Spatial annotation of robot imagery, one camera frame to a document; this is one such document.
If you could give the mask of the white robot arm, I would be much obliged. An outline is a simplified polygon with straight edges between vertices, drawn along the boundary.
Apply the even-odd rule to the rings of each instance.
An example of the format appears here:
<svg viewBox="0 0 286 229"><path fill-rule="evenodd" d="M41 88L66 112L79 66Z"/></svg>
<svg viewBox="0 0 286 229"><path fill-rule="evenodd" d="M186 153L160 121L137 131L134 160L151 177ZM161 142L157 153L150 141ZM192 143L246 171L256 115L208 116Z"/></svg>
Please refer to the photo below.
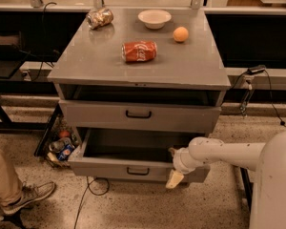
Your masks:
<svg viewBox="0 0 286 229"><path fill-rule="evenodd" d="M286 229L286 131L266 143L225 143L196 137L172 148L173 169L166 183L175 188L187 174L223 161L255 172L249 229Z"/></svg>

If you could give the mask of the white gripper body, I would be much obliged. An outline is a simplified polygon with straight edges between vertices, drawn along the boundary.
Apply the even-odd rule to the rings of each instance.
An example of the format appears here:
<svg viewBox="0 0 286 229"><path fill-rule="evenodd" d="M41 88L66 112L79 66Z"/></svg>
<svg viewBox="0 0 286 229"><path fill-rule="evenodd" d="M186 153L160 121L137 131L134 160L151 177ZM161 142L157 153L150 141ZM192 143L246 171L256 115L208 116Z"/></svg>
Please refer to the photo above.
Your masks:
<svg viewBox="0 0 286 229"><path fill-rule="evenodd" d="M199 161L191 156L188 148L180 148L174 152L173 164L179 173L189 174L199 166Z"/></svg>

